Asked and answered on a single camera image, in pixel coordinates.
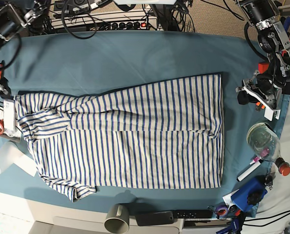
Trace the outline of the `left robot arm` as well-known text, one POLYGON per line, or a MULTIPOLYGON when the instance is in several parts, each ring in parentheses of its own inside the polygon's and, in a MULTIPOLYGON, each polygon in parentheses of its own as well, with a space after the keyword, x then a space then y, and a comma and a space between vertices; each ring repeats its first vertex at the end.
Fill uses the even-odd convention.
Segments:
POLYGON ((274 0, 238 0, 247 18, 245 39, 263 61, 252 78, 236 88, 241 105, 254 103, 268 120, 280 117, 280 99, 290 95, 290 39, 280 19, 281 3, 274 0))

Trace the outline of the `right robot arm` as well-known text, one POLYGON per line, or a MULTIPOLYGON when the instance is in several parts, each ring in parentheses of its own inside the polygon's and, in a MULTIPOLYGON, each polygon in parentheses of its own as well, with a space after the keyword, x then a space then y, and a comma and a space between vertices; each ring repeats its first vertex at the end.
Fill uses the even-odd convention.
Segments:
POLYGON ((31 8, 26 8, 8 2, 0 9, 0 50, 11 39, 18 39, 18 46, 11 60, 8 63, 2 60, 0 63, 0 97, 3 99, 11 97, 11 89, 4 76, 4 71, 14 63, 20 53, 22 47, 20 32, 30 26, 50 7, 47 0, 34 0, 32 3, 31 8))

